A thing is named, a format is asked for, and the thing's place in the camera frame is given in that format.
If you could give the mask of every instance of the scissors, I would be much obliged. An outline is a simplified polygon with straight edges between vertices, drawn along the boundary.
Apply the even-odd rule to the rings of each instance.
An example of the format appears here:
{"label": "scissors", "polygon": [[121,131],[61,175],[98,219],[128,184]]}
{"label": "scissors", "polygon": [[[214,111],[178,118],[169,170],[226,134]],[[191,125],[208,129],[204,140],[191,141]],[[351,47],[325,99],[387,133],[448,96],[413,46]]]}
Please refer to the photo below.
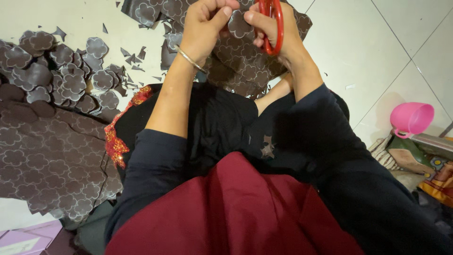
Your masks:
{"label": "scissors", "polygon": [[283,44],[283,14],[280,0],[255,0],[260,6],[260,13],[277,20],[277,44],[274,48],[270,45],[269,38],[264,35],[263,48],[269,55],[277,55]]}

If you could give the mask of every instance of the person's left hand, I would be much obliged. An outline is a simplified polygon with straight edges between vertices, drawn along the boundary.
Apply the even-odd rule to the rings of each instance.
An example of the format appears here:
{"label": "person's left hand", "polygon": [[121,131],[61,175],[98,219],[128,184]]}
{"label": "person's left hand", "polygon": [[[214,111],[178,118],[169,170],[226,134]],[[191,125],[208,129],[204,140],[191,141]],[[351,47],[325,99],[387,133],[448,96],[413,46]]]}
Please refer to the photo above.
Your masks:
{"label": "person's left hand", "polygon": [[193,61],[204,66],[216,45],[219,32],[227,24],[237,0],[199,0],[187,10],[180,48]]}

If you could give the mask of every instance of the pink plastic cup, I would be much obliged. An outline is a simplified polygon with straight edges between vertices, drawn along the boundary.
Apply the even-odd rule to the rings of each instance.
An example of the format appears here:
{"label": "pink plastic cup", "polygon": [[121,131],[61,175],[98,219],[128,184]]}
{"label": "pink plastic cup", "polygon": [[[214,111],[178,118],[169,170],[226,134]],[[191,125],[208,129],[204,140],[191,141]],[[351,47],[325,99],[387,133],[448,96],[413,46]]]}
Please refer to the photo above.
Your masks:
{"label": "pink plastic cup", "polygon": [[434,119],[434,107],[427,103],[402,103],[393,109],[390,123],[396,128],[395,135],[408,138],[411,134],[425,131]]}

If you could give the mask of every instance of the person's right hand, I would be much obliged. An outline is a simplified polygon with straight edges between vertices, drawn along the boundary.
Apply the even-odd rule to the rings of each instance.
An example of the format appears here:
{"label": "person's right hand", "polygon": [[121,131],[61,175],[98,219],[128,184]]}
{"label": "person's right hand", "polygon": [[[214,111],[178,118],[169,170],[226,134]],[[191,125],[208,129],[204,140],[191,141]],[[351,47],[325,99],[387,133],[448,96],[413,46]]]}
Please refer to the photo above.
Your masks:
{"label": "person's right hand", "polygon": [[[303,47],[302,40],[299,37],[299,31],[296,25],[296,19],[294,18],[293,8],[286,3],[281,3],[281,9],[283,14],[283,45],[278,55],[278,59],[288,69],[291,70],[292,58],[298,54],[294,54],[297,49]],[[269,38],[269,42],[272,47],[275,47],[277,43],[277,20],[271,17],[265,16],[260,13],[258,3],[250,7],[249,11],[244,14],[244,19],[247,23],[254,26],[257,29],[257,37],[253,41],[253,44],[261,48],[264,44],[264,34]]]}

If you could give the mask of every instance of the hand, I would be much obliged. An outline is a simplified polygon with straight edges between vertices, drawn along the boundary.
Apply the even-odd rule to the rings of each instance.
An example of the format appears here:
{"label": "hand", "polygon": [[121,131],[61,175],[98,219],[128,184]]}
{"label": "hand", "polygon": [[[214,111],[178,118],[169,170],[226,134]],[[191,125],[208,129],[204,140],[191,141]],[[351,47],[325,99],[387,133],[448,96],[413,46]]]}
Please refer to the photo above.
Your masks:
{"label": "hand", "polygon": [[[284,25],[284,40],[283,45],[277,58],[283,63],[288,69],[291,70],[291,62],[298,49],[302,49],[304,46],[299,36],[299,31],[296,25],[296,19],[294,18],[293,8],[286,3],[281,3],[281,9],[283,14],[283,25]],[[272,47],[277,44],[277,20],[271,17],[265,16],[260,13],[258,4],[254,4],[250,7],[249,11],[244,14],[244,19],[247,23],[254,26],[257,30],[257,37],[253,41],[253,44],[261,48],[264,44],[264,34],[267,35]]]}
{"label": "hand", "polygon": [[187,10],[181,50],[200,66],[211,54],[219,32],[227,24],[237,0],[199,0]]}

